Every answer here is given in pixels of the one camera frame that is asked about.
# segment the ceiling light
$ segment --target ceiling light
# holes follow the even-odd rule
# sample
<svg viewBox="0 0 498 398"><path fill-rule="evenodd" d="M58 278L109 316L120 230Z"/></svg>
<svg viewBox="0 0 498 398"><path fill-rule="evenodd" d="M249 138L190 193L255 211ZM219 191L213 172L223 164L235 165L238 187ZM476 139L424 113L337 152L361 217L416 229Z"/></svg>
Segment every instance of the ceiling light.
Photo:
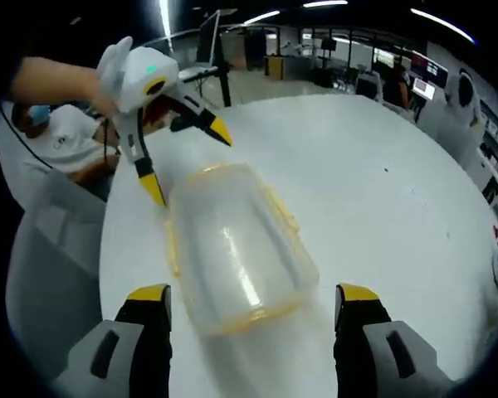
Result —
<svg viewBox="0 0 498 398"><path fill-rule="evenodd" d="M262 19L264 18L269 18L269 17L273 17L275 15L278 15L280 14L281 12L280 11L271 11L271 12L268 12L266 14L262 14L262 15L259 15L258 17L254 17L252 19L248 19L247 21L245 21L243 24L244 25L249 25L253 22L256 22L256 21L261 21Z"/></svg>
<svg viewBox="0 0 498 398"><path fill-rule="evenodd" d="M168 46L170 51L173 51L172 44L172 28L169 25L169 9L168 0L159 0L160 6L160 20L163 24L164 35L168 38Z"/></svg>
<svg viewBox="0 0 498 398"><path fill-rule="evenodd" d="M459 33L460 35L465 37L468 41L476 44L474 39L470 35L466 34L464 31L462 31L459 27L454 27L451 23L443 21L441 18L434 17L433 15L428 14L427 12L419 11L416 10L415 8L411 8L411 10L414 14L417 14L420 17L428 18L434 22L440 23L441 25L447 27L448 29L452 29L455 33Z"/></svg>
<svg viewBox="0 0 498 398"><path fill-rule="evenodd" d="M332 39L336 40L337 42L339 43L345 43L345 44L350 44L352 42L352 44L361 44L361 43L358 43L357 41L349 41L349 39L344 39L343 37L332 37Z"/></svg>
<svg viewBox="0 0 498 398"><path fill-rule="evenodd" d="M345 4L349 4L349 2L347 0L328 0L325 2L308 2L307 4L303 4L302 7L344 6Z"/></svg>
<svg viewBox="0 0 498 398"><path fill-rule="evenodd" d="M234 12L238 11L237 8L222 8L219 10L219 15L226 17L227 15L232 15Z"/></svg>

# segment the white robot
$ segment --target white robot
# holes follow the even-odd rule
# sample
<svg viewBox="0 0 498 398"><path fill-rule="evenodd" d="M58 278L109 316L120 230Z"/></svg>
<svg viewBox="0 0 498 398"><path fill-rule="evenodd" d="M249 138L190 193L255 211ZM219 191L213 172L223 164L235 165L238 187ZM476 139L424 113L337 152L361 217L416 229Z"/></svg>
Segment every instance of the white robot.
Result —
<svg viewBox="0 0 498 398"><path fill-rule="evenodd" d="M229 146L232 139L225 124L206 109L201 99L188 91L178 78L177 61L153 48L137 47L131 50L132 45L133 38L127 36L118 44L107 47L96 73L102 89L113 97L120 111L112 120L120 134L124 155L134 163L146 191L158 204L166 206L144 144L144 106L162 95L170 110L212 138Z"/></svg>

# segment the white table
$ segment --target white table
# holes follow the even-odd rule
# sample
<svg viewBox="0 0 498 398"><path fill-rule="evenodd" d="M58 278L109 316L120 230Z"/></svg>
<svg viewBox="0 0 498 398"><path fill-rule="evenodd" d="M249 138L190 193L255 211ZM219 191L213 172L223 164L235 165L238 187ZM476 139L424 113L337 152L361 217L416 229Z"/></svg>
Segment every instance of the white table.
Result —
<svg viewBox="0 0 498 398"><path fill-rule="evenodd" d="M164 220L120 162L107 204L100 296L112 319L138 287L173 287L172 396L335 396L334 288L378 293L437 349L449 377L469 371L481 289L492 283L496 219L465 172L426 134L353 95L270 99L217 112L225 147L196 129L146 138L163 185L219 162L249 163L296 217L321 278L306 308L247 335L198 337L167 266Z"/></svg>

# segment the clear plastic box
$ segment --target clear plastic box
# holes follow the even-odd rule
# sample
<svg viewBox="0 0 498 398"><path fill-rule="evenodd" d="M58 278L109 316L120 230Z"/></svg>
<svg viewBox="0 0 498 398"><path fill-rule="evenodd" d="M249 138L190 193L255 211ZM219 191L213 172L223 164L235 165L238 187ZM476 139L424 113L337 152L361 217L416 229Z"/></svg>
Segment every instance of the clear plastic box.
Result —
<svg viewBox="0 0 498 398"><path fill-rule="evenodd" d="M169 212L168 262L202 334L278 318L317 285L295 219L247 165L210 167L176 184Z"/></svg>

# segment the computer screen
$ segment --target computer screen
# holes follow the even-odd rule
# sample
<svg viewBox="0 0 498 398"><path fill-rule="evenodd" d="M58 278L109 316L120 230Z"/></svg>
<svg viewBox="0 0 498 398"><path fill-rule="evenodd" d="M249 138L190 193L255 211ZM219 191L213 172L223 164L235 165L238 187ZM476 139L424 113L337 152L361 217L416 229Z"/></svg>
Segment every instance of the computer screen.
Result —
<svg viewBox="0 0 498 398"><path fill-rule="evenodd" d="M321 41L321 50L335 51L337 42L330 37L327 37Z"/></svg>
<svg viewBox="0 0 498 398"><path fill-rule="evenodd" d="M428 100L433 100L435 94L435 87L420 79L415 79L412 90Z"/></svg>
<svg viewBox="0 0 498 398"><path fill-rule="evenodd" d="M421 54L413 53L411 70L442 89L447 85L448 70Z"/></svg>
<svg viewBox="0 0 498 398"><path fill-rule="evenodd" d="M214 62L214 46L217 38L219 11L216 11L199 28L199 44L196 63L212 66Z"/></svg>

